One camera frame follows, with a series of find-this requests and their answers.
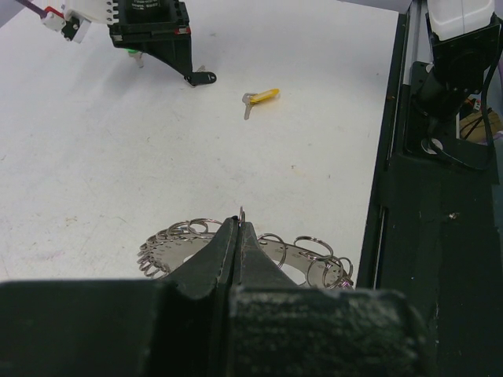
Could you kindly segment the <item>key with black tag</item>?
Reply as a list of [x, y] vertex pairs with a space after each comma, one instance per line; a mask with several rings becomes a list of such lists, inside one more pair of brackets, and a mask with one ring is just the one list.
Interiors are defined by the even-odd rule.
[[197, 71], [184, 77], [184, 80], [191, 87], [210, 85], [217, 81], [217, 76], [214, 72], [207, 71], [205, 66], [201, 66]]

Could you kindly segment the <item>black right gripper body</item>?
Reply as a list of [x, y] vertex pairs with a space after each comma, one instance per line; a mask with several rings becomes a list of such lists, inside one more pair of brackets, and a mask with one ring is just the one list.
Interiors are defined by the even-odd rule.
[[118, 4], [118, 22], [108, 26], [114, 47], [134, 49], [152, 57], [158, 49], [192, 52], [189, 14], [183, 1], [118, 1]]

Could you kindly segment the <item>key with green tag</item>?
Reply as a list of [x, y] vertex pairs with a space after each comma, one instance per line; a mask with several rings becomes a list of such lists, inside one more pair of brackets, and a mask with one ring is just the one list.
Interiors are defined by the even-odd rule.
[[139, 68], [143, 68], [144, 67], [143, 52], [137, 51], [137, 50], [134, 50], [134, 49], [128, 49], [127, 53], [128, 53], [129, 57], [131, 57], [131, 58], [134, 59], [134, 61], [136, 62], [136, 65]]

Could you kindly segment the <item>key with long yellow tag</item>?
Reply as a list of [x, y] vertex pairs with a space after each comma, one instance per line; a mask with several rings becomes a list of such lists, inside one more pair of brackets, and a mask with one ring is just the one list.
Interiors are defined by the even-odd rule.
[[244, 120], [248, 120], [252, 111], [252, 108], [261, 104], [262, 102], [272, 100], [276, 98], [280, 93], [278, 88], [273, 88], [261, 93], [245, 93], [242, 97], [242, 102], [245, 105], [244, 110]]

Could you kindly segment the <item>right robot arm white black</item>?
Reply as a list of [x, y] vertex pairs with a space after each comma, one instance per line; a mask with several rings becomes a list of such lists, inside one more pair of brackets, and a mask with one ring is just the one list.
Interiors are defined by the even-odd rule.
[[[191, 86], [215, 83], [210, 71], [194, 71], [189, 16], [182, 1], [108, 1], [109, 35], [116, 48], [146, 53], [167, 64]], [[413, 104], [427, 122], [418, 134], [440, 159], [469, 168], [443, 151], [434, 136], [454, 119], [472, 94], [485, 101], [502, 54], [502, 20], [492, 1], [365, 1], [365, 6], [408, 14], [425, 8], [432, 69]]]

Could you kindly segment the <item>metal disc with keyrings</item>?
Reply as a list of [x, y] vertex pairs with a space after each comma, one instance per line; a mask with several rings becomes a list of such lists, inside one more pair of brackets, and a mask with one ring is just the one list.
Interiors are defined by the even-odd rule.
[[[221, 224], [210, 218], [194, 218], [161, 229], [139, 247], [139, 270], [149, 279], [170, 275], [209, 245]], [[288, 278], [298, 287], [354, 288], [351, 260], [336, 256], [328, 243], [313, 236], [297, 236], [288, 243], [277, 234], [257, 236], [249, 229], [241, 235], [236, 263], [242, 277], [257, 282]]]

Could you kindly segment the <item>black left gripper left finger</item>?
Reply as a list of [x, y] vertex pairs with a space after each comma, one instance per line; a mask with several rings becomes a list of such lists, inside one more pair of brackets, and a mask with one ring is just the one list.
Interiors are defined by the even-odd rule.
[[237, 217], [227, 218], [213, 239], [167, 277], [179, 291], [213, 291], [229, 275], [238, 236]]

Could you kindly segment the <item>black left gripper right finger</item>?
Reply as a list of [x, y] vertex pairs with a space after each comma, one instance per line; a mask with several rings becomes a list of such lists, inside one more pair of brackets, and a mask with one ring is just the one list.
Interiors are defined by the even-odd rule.
[[235, 284], [246, 288], [286, 289], [297, 285], [259, 245], [251, 222], [240, 225], [235, 251]]

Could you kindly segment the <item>small metal keyring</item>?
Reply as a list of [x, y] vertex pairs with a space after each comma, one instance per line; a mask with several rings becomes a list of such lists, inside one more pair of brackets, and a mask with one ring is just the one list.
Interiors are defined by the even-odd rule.
[[238, 216], [238, 222], [239, 222], [240, 225], [242, 225], [242, 224], [244, 224], [246, 222], [246, 214], [245, 214], [243, 206], [240, 207], [240, 212], [239, 212], [239, 216]]

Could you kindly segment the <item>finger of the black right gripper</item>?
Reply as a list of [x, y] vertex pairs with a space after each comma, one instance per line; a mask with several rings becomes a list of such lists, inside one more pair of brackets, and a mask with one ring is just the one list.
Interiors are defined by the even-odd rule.
[[195, 86], [192, 80], [193, 62], [192, 53], [188, 49], [158, 49], [155, 57], [173, 68], [183, 76], [184, 80], [192, 87]]

